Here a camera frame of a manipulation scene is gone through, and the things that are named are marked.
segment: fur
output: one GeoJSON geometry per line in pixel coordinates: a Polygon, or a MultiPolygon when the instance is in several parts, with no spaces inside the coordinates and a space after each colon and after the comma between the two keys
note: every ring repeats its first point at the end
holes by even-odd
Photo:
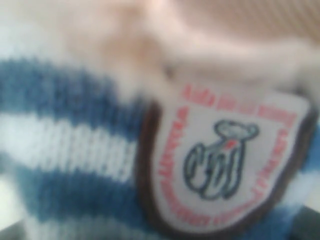
{"type": "Polygon", "coordinates": [[[184,0],[1,2],[3,10],[47,31],[53,45],[62,46],[61,52],[70,53],[97,74],[111,75],[123,101],[138,93],[172,101],[180,84],[189,79],[169,75],[167,70],[182,69],[206,73],[197,80],[250,85],[246,97],[261,90],[291,91],[302,86],[320,106],[320,53],[305,39],[255,42],[214,24],[205,31],[188,24],[179,7],[184,0]]]}

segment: brown patch border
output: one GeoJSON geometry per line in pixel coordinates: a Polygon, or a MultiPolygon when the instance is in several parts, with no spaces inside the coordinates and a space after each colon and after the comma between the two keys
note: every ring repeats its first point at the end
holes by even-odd
{"type": "Polygon", "coordinates": [[[177,240],[206,240],[213,238],[216,240],[227,240],[236,234],[241,234],[249,228],[250,225],[258,222],[282,198],[292,177],[297,170],[301,168],[306,159],[311,140],[313,139],[313,133],[317,127],[319,113],[310,103],[309,112],[302,121],[295,139],[294,150],[266,201],[244,217],[239,223],[223,230],[205,234],[192,234],[175,230],[161,218],[155,203],[150,169],[155,137],[161,123],[161,116],[161,107],[158,104],[153,103],[144,118],[135,163],[135,180],[138,198],[142,209],[145,211],[146,219],[155,230],[169,238],[177,240]]]}

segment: embroidered patch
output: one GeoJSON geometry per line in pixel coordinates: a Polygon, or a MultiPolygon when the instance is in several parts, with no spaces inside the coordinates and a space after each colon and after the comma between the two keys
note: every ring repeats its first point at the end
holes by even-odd
{"type": "Polygon", "coordinates": [[[227,238],[258,221],[302,164],[318,114],[303,97],[259,104],[187,84],[146,115],[136,165],[139,198],[159,232],[227,238]]]}

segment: bear logo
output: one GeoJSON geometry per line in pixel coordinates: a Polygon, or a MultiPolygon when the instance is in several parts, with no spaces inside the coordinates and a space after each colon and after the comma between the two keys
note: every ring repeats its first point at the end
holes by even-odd
{"type": "Polygon", "coordinates": [[[259,127],[220,120],[214,131],[221,140],[208,146],[198,143],[189,151],[184,161],[184,181],[203,200],[227,200],[239,188],[246,142],[259,134],[259,127]]]}

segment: blue and white stripes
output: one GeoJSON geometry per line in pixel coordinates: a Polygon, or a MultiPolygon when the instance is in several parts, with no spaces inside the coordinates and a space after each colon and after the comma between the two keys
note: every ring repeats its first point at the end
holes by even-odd
{"type": "MultiPolygon", "coordinates": [[[[120,106],[113,84],[101,82],[35,61],[0,63],[0,153],[12,163],[32,240],[162,239],[133,180],[146,106],[120,106]]],[[[282,202],[237,239],[285,239],[320,179],[318,145],[319,128],[282,202]]]]}

